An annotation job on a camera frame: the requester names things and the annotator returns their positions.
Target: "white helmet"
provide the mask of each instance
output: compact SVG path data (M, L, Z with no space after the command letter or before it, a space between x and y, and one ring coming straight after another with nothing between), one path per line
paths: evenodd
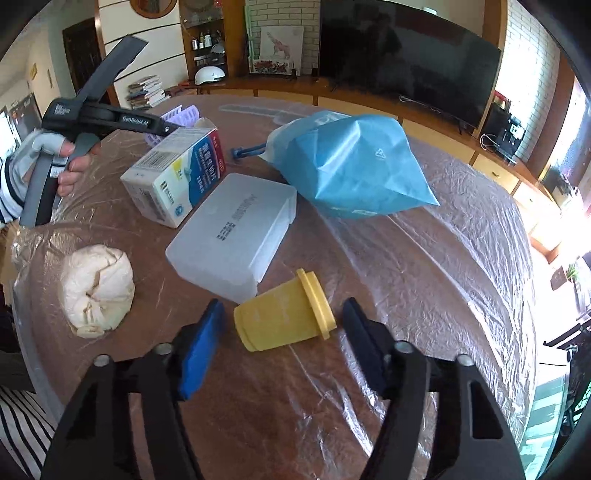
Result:
M219 67L203 67L195 74L195 85L201 85L206 82L218 82L225 76L226 74Z

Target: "wooden mirror frame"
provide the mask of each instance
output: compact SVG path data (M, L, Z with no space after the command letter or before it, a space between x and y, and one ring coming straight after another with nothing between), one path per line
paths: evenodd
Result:
M177 4L177 0L170 0L170 4L168 5L168 7L166 7L166 9L162 10L161 12L159 12L157 14L151 14L149 12L143 11L139 7L139 2L140 2L140 0L129 0L129 4L131 5L131 8L134 9L135 13L137 13L138 15L141 15L142 17L145 17L145 18L164 17L164 16L168 15L172 11L174 6Z

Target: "blue gripper pad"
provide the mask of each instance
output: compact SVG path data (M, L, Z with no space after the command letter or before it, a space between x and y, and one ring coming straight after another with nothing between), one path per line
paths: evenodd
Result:
M178 393L182 400L188 400L201 387L207 369L216 352L217 340L224 325L225 312L219 300L212 300L198 323L188 325L193 340L186 345L181 362L181 378Z

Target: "painting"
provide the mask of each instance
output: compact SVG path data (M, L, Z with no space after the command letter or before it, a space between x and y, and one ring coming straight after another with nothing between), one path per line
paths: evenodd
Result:
M255 59L252 62L252 72L289 75L291 74L291 65L291 60Z
M301 51L304 27L261 27L260 59L290 60L298 75L301 74Z

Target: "round table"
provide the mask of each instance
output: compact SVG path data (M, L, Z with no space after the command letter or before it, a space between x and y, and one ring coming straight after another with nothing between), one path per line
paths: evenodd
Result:
M195 104L219 128L228 171L283 181L258 157L237 164L229 149L266 141L268 134L317 108L281 100L224 95L181 96L156 109ZM259 292L316 272L337 321L356 297L369 318L425 354L476 359L520 439L534 388L535 341L531 257L519 213L504 191L444 152L410 140L440 207L342 220L320 215L299 197L290 226ZM143 136L118 131L62 202L59 221L17 242L17 316L30 334L29 353L65 404L92 359L142 356L197 321L212 298L181 278L164 251L178 230L143 218L119 177L149 147ZM72 334L57 301L61 259L78 248L106 244L125 251L134 269L135 299L114 332L85 340ZM358 478L383 415L339 328L311 339L248 352L229 322L200 391L181 404L183 420L207 479ZM436 402L426 405L413 476L422 478L434 430ZM142 425L137 404L135 427ZM151 476L137 436L143 478Z

